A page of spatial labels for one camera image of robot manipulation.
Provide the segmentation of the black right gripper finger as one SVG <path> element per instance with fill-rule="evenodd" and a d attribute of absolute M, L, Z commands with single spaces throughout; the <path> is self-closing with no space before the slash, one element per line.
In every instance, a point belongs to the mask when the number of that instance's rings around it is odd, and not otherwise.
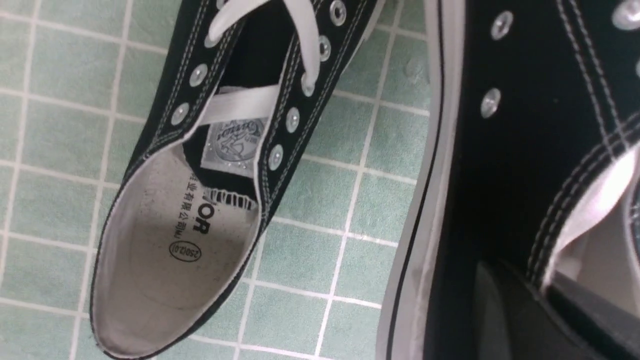
<path fill-rule="evenodd" d="M 480 262 L 473 295 L 478 360 L 637 360 L 638 317 L 558 275 L 538 291 L 503 262 Z"/>

